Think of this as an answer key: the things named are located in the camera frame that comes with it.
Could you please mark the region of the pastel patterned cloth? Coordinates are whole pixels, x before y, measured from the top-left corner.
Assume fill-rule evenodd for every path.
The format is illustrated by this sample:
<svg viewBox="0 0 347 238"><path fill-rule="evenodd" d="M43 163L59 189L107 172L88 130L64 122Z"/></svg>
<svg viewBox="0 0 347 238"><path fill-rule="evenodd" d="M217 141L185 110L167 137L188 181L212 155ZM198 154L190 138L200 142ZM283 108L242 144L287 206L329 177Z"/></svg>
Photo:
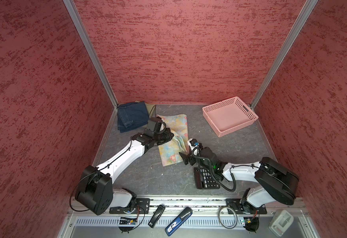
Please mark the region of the pastel patterned cloth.
<svg viewBox="0 0 347 238"><path fill-rule="evenodd" d="M158 115L166 126L174 134L173 138L159 145L159 154L163 167L182 162L182 157L179 153L188 154L188 122L187 115L179 114L174 116Z"/></svg>

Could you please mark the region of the olive green skirt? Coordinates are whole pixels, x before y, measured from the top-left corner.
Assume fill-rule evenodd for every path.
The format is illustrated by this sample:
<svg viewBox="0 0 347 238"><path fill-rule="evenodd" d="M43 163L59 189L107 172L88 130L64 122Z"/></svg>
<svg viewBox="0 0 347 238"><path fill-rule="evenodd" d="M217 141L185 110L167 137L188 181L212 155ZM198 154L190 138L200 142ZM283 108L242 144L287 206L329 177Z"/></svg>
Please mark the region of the olive green skirt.
<svg viewBox="0 0 347 238"><path fill-rule="evenodd" d="M156 116L156 105L145 103L149 118Z"/></svg>

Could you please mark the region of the blue denim skirt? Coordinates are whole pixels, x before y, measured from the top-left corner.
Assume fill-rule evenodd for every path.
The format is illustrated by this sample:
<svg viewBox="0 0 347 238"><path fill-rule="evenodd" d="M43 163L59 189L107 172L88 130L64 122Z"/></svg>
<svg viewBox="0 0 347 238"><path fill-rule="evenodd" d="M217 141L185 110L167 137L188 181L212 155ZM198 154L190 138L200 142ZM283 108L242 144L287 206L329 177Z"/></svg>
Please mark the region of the blue denim skirt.
<svg viewBox="0 0 347 238"><path fill-rule="evenodd" d="M144 102L131 102L119 105L118 130L125 133L147 125L149 113Z"/></svg>

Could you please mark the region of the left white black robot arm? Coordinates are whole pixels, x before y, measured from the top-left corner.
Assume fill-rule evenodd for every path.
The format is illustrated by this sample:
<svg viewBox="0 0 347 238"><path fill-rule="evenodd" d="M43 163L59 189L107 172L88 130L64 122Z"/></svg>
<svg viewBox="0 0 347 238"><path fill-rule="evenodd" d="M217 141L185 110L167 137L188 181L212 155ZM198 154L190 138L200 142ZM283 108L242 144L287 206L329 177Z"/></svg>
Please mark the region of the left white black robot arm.
<svg viewBox="0 0 347 238"><path fill-rule="evenodd" d="M130 138L129 143L108 161L93 167L87 166L71 194L75 201L96 215L113 207L134 208L136 195L125 188L113 189L114 181L136 159L149 149L171 141L174 134L169 128L160 132L146 130Z"/></svg>

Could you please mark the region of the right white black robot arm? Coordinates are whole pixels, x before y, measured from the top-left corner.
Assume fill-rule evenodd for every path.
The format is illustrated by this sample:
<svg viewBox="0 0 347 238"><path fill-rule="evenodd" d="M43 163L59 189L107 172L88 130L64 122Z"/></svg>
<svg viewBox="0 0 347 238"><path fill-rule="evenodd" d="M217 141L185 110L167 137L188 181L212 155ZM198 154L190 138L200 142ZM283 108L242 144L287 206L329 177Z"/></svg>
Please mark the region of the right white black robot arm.
<svg viewBox="0 0 347 238"><path fill-rule="evenodd" d="M267 203L277 201L293 205L299 177L275 160L264 157L250 164L233 164L218 160L208 147L195 143L187 155L179 154L184 164L194 166L195 185L198 189L223 188L228 192L237 190L238 181L256 183L247 188L242 198L230 207L242 214L255 214Z"/></svg>

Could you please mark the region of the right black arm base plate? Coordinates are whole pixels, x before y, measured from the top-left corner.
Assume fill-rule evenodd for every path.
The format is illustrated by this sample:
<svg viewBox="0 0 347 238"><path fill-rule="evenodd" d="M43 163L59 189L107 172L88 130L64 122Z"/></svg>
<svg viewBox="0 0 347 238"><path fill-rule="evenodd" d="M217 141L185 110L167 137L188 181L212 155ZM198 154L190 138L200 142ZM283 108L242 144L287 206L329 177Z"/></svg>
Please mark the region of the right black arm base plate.
<svg viewBox="0 0 347 238"><path fill-rule="evenodd" d="M264 205L256 208L248 202L241 202L241 199L227 198L226 205L232 208L236 214L244 215L266 215L267 210Z"/></svg>

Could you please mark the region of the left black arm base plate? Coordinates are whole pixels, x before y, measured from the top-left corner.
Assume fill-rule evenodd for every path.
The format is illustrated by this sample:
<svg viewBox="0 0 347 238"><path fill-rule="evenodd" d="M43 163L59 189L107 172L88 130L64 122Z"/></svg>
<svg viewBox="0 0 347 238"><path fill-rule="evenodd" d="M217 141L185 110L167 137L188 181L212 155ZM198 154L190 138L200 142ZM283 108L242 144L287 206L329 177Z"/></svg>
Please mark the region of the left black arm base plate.
<svg viewBox="0 0 347 238"><path fill-rule="evenodd" d="M111 207L110 214L137 214L138 212L148 213L150 206L149 198L132 198L126 207Z"/></svg>

